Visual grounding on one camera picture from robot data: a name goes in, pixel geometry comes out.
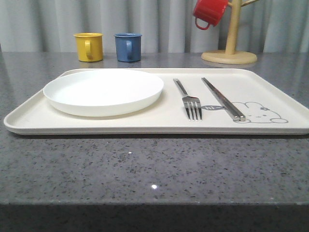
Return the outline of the silver metal fork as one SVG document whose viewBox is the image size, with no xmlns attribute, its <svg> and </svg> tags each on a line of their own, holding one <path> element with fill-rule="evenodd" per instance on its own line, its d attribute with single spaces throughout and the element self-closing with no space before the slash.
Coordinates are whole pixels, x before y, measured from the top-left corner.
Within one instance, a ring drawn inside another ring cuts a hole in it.
<svg viewBox="0 0 309 232">
<path fill-rule="evenodd" d="M 184 86 L 182 85 L 179 79 L 174 78 L 173 81 L 183 96 L 182 101 L 183 101 L 184 108 L 188 116 L 188 119 L 191 121 L 202 120 L 202 108 L 201 108 L 200 99 L 197 97 L 190 96 L 185 90 Z"/>
</svg>

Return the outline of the white round plate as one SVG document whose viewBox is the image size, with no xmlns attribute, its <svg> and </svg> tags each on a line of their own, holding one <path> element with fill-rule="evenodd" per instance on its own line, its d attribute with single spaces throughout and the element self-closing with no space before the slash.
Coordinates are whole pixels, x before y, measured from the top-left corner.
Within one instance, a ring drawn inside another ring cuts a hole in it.
<svg viewBox="0 0 309 232">
<path fill-rule="evenodd" d="M 50 104 L 76 116 L 118 116 L 153 104 L 164 82 L 155 74 L 102 69 L 59 77 L 43 88 Z"/>
</svg>

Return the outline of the beige rabbit serving tray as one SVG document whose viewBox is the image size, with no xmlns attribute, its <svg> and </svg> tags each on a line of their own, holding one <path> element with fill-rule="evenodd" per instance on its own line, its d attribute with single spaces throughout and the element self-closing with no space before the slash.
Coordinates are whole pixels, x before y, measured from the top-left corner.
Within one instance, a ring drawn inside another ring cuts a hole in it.
<svg viewBox="0 0 309 232">
<path fill-rule="evenodd" d="M 41 91 L 4 118 L 22 135 L 65 134 L 307 134 L 308 108 L 257 74 L 243 69 L 149 68 L 164 81 L 151 106 L 114 117 L 72 116 L 56 110 Z M 200 98 L 201 121 L 190 121 L 173 79 Z"/>
</svg>

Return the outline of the blue enamel mug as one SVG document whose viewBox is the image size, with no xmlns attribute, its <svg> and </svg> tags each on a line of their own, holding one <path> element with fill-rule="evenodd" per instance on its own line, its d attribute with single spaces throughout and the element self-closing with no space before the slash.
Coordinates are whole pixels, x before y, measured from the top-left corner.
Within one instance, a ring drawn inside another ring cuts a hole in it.
<svg viewBox="0 0 309 232">
<path fill-rule="evenodd" d="M 114 35 L 117 60 L 137 62 L 141 60 L 141 37 L 139 33 L 118 33 Z"/>
</svg>

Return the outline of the yellow enamel mug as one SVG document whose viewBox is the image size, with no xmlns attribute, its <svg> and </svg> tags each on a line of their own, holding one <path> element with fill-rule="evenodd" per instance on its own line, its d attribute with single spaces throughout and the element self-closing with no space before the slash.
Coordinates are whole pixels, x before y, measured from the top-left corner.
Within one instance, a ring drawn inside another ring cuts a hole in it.
<svg viewBox="0 0 309 232">
<path fill-rule="evenodd" d="M 102 33 L 76 33 L 78 60 L 82 62 L 97 62 L 103 60 Z"/>
</svg>

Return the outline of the wooden mug tree stand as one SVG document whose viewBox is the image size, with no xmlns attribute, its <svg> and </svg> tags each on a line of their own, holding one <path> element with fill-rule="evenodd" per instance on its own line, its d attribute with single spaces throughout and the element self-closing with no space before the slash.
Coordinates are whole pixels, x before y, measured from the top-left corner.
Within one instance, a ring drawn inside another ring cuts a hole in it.
<svg viewBox="0 0 309 232">
<path fill-rule="evenodd" d="M 228 3 L 231 7 L 231 16 L 226 40 L 225 50 L 212 50 L 202 53 L 201 58 L 205 61 L 221 64 L 251 64 L 257 62 L 254 53 L 237 51 L 237 39 L 239 31 L 241 7 L 252 4 L 255 0 L 232 0 Z"/>
</svg>

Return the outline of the red enamel mug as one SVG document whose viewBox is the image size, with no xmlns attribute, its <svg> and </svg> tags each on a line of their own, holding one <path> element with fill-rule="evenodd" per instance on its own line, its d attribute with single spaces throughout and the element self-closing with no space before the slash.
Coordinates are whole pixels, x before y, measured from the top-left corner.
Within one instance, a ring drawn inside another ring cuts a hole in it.
<svg viewBox="0 0 309 232">
<path fill-rule="evenodd" d="M 198 0 L 193 10 L 196 27 L 200 30 L 207 30 L 210 25 L 215 27 L 220 22 L 228 4 L 228 0 Z M 207 26 L 200 26 L 198 19 L 206 22 Z"/>
</svg>

